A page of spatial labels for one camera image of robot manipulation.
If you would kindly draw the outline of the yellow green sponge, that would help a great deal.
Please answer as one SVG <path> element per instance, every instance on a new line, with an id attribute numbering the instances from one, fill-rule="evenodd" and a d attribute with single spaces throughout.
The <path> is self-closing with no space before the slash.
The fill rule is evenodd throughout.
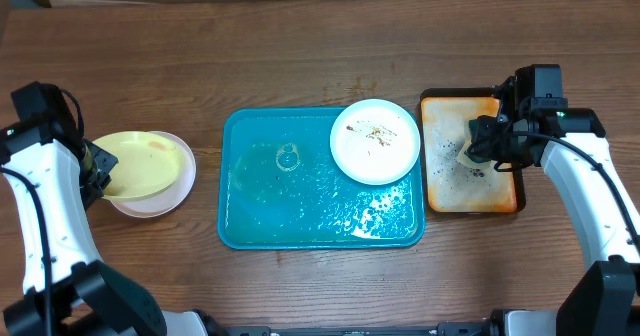
<path id="1" fill-rule="evenodd" d="M 485 170 L 491 166 L 491 161 L 479 156 L 470 154 L 469 149 L 472 145 L 472 134 L 477 127 L 475 120 L 469 120 L 464 126 L 464 144 L 456 156 L 456 161 L 469 169 Z"/>

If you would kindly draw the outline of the yellow plate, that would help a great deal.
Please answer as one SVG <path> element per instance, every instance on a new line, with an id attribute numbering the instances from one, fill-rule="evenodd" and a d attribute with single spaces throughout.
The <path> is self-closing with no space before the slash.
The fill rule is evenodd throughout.
<path id="1" fill-rule="evenodd" d="M 181 148 L 163 136 L 124 131 L 102 136 L 94 144 L 117 158 L 104 191 L 110 201 L 138 201 L 169 188 L 182 174 Z"/>

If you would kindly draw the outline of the white plate with sauce streak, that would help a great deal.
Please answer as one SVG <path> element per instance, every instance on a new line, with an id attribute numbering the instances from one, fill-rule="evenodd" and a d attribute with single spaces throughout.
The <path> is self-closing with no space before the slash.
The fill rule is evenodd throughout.
<path id="1" fill-rule="evenodd" d="M 196 180 L 197 163 L 191 148 L 171 133 L 153 131 L 153 134 L 173 141 L 180 148 L 185 159 L 184 166 L 180 176 L 171 186 L 150 198 L 131 202 L 111 202 L 118 211 L 134 218 L 154 218 L 174 211 L 187 199 Z"/>

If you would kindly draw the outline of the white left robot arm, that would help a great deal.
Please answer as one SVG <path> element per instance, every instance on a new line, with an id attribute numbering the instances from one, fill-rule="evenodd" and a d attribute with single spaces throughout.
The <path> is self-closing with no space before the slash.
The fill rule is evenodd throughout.
<path id="1" fill-rule="evenodd" d="M 20 122 L 1 131 L 1 171 L 18 206 L 25 296 L 8 306 L 12 335 L 164 335 L 151 294 L 104 264 L 86 209 L 109 184 L 117 158 L 74 126 Z"/>

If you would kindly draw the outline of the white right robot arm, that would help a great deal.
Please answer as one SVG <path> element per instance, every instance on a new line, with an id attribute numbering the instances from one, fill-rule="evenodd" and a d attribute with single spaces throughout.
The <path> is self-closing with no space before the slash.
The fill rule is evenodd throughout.
<path id="1" fill-rule="evenodd" d="M 639 213 L 595 112 L 568 107 L 557 76 L 511 76 L 493 96 L 499 111 L 471 122 L 467 155 L 493 161 L 498 172 L 541 168 L 560 194 L 586 267 L 558 310 L 506 311 L 502 334 L 638 334 Z"/>

